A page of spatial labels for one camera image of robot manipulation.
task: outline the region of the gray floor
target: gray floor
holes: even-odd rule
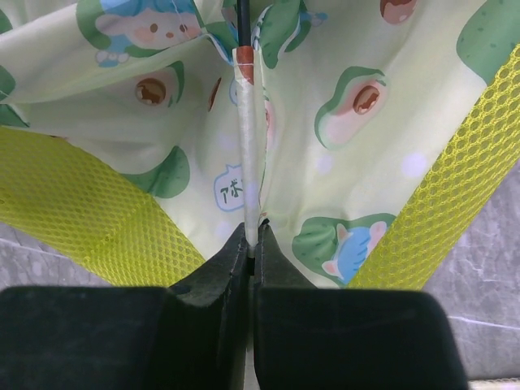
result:
[[[520,376],[520,164],[425,289],[448,313],[471,379]],[[33,238],[0,224],[0,289],[108,285]]]

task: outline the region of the yellow mesh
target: yellow mesh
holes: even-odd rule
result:
[[[167,286],[203,263],[151,196],[50,136],[0,128],[0,220],[113,284]]]
[[[520,45],[350,288],[421,288],[520,158]]]

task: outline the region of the blue hair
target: blue hair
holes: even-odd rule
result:
[[[192,0],[100,0],[106,14],[136,16],[149,8],[157,12],[195,13]]]

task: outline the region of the black rod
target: black rod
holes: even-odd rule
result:
[[[237,0],[238,46],[251,46],[251,19],[249,0]]]

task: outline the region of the marble floor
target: marble floor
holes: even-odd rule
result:
[[[520,376],[520,164],[427,283],[450,318],[471,379]],[[0,224],[0,289],[108,285],[32,237]]]

